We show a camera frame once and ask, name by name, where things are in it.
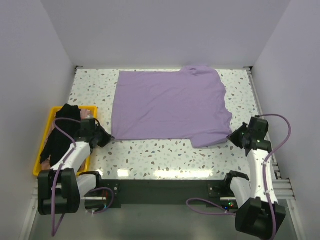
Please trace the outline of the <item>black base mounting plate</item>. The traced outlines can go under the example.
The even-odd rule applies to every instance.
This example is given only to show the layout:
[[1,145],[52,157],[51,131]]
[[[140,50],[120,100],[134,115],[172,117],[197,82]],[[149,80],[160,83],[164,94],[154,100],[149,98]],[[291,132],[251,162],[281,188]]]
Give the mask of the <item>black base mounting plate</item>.
[[101,180],[84,198],[85,209],[102,211],[123,205],[205,205],[234,216],[235,195],[223,180]]

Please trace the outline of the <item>purple t shirt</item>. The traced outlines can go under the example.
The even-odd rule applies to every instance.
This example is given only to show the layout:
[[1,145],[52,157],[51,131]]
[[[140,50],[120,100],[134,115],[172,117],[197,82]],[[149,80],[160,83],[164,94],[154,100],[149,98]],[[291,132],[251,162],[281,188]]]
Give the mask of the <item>purple t shirt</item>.
[[226,141],[232,114],[226,87],[208,66],[179,71],[121,71],[111,133],[121,141],[188,139],[194,148]]

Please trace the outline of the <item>black t shirt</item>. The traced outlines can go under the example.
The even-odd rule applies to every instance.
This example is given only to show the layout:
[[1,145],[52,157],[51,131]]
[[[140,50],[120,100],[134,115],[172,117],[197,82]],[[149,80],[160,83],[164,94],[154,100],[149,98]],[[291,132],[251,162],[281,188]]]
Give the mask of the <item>black t shirt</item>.
[[[62,109],[56,113],[55,119],[56,118],[68,118],[81,121],[80,109],[77,105],[69,105],[66,103]],[[80,129],[80,123],[70,120],[58,120],[55,121],[55,124],[71,138],[73,138]],[[72,141],[67,136],[54,128],[43,151],[43,154],[50,154],[51,167],[61,160],[70,148],[71,143]]]

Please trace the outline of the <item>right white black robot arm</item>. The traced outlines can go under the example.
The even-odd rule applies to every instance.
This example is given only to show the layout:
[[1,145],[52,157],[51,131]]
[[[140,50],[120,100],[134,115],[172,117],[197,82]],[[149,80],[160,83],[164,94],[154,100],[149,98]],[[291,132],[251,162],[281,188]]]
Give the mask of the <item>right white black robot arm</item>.
[[222,185],[223,192],[236,199],[236,230],[261,240],[274,239],[286,217],[273,187],[270,158],[275,150],[266,140],[268,130],[268,121],[256,115],[227,137],[245,151],[250,174],[230,171]]

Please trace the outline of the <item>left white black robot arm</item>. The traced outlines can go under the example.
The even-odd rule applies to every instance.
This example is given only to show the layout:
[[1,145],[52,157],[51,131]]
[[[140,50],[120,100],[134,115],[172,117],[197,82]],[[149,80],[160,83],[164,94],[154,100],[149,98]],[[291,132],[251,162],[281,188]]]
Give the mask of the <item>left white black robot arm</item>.
[[76,122],[79,129],[74,135],[55,125],[55,129],[71,143],[66,153],[49,170],[42,170],[37,177],[38,212],[40,215],[73,214],[87,194],[99,196],[107,191],[97,171],[78,173],[81,165],[96,147],[103,148],[114,138],[106,132],[96,118]]

